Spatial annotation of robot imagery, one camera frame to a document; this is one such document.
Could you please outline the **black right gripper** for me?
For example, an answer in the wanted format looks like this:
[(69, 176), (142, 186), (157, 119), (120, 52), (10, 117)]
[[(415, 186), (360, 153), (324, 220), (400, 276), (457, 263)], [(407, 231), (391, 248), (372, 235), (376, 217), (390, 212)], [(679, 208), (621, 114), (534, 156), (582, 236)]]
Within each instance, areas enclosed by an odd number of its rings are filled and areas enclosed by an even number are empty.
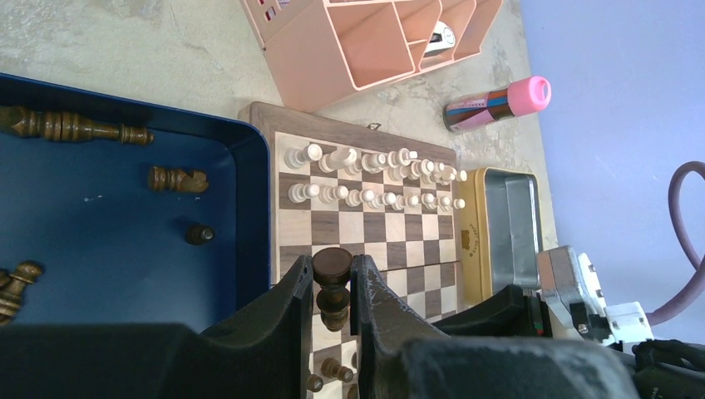
[(551, 336), (548, 307), (519, 286), (433, 326), (385, 284), (369, 255), (353, 258), (351, 289), (361, 398), (638, 397), (608, 349), (541, 338)]

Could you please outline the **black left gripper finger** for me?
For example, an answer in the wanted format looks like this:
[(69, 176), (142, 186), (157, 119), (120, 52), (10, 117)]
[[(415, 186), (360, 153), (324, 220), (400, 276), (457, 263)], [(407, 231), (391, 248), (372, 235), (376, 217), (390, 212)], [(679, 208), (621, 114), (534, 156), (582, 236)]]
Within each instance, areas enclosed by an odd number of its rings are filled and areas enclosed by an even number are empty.
[(16, 325), (1, 331), (4, 398), (303, 398), (313, 271), (203, 332), (178, 323)]

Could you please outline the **dark chess piece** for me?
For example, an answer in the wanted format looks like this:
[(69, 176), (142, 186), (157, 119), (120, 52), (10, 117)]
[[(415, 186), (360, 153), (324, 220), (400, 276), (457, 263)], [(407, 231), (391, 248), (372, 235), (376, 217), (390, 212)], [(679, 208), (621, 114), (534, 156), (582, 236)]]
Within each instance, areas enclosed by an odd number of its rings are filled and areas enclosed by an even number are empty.
[(313, 279), (320, 291), (316, 304), (323, 325), (331, 332), (339, 332), (348, 320), (350, 292), (346, 288), (350, 280), (353, 256), (342, 248), (325, 248), (312, 259)]
[(341, 382), (351, 382), (354, 378), (354, 371), (342, 365), (335, 358), (326, 358), (321, 365), (321, 373), (331, 379)]
[(309, 374), (306, 381), (306, 388), (310, 392), (320, 392), (323, 389), (324, 381), (316, 374)]

